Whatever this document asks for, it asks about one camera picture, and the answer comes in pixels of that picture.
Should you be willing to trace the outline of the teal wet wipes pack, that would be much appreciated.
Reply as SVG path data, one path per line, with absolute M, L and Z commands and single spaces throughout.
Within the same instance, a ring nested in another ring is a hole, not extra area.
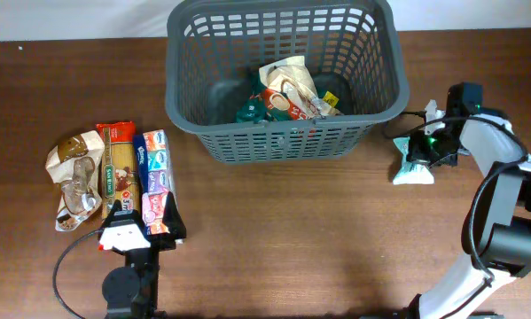
M 402 154 L 401 167 L 393 179 L 393 185 L 434 184 L 434 176 L 427 166 L 407 161 L 409 150 L 408 137 L 394 139 L 394 145 Z

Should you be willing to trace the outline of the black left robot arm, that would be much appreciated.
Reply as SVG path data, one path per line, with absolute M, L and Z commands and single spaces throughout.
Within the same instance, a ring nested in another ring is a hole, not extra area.
M 101 224 L 102 250 L 125 257 L 125 264 L 109 272 L 102 283 L 108 318 L 163 318 L 158 309 L 160 253 L 175 250 L 186 239 L 175 196 L 167 193 L 162 217 L 167 233 L 149 235 L 137 210 L 125 210 L 117 200 Z

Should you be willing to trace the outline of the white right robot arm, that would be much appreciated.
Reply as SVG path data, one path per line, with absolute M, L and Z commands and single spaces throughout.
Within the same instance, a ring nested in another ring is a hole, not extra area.
M 455 166 L 466 154 L 484 175 L 465 217 L 463 254 L 414 298 L 407 318 L 474 318 L 494 292 L 531 272 L 531 154 L 508 116 L 482 98 L 481 85 L 455 84 L 445 110 L 429 105 L 425 122 L 406 134 L 408 163 Z

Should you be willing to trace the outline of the beige snack bag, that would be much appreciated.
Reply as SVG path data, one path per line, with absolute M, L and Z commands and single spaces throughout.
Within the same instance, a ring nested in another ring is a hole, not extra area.
M 301 121 L 342 115 L 330 91 L 318 94 L 304 56 L 292 56 L 259 71 L 258 93 L 274 121 Z

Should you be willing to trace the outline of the Kleenex tissue multipack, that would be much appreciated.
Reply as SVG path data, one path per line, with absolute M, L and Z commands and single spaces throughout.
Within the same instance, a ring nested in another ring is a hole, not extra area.
M 168 233 L 163 224 L 167 195 L 175 195 L 168 138 L 162 129 L 133 136 L 142 192 L 142 218 L 148 235 Z

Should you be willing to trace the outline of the green Nescafe coffee bag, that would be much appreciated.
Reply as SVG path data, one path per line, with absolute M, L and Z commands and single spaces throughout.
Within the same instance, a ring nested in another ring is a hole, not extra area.
M 257 74 L 250 76 L 251 96 L 236 112 L 236 122 L 304 121 L 342 115 L 313 90 L 286 75 L 277 76 L 270 86 Z

